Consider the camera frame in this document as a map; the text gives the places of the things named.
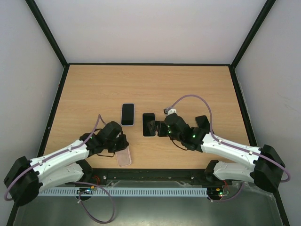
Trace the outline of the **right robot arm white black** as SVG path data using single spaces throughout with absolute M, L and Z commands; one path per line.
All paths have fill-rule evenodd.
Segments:
M 232 163 L 218 160 L 209 162 L 205 179 L 214 185 L 220 180 L 240 180 L 254 183 L 260 189 L 274 193 L 278 190 L 285 164 L 276 150 L 264 145 L 241 145 L 222 140 L 210 130 L 208 118 L 196 117 L 197 126 L 189 126 L 176 113 L 169 114 L 164 121 L 157 121 L 154 113 L 143 114 L 143 136 L 168 137 L 178 141 L 182 150 L 198 151 L 221 156 Z

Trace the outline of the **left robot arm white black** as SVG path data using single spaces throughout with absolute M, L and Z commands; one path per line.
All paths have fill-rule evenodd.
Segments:
M 49 188 L 65 183 L 87 182 L 91 166 L 86 159 L 103 150 L 116 153 L 127 149 L 129 143 L 122 127 L 111 121 L 102 129 L 93 128 L 70 145 L 41 157 L 15 160 L 4 178 L 4 199 L 23 206 Z

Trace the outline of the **green phone black screen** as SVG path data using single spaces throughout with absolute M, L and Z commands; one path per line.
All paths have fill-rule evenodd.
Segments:
M 199 128 L 205 130 L 206 132 L 210 132 L 210 122 L 206 115 L 195 117 L 195 121 Z

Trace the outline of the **pink phone case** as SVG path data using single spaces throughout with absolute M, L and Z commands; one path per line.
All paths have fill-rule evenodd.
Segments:
M 116 152 L 117 164 L 119 167 L 129 166 L 132 163 L 129 147 Z

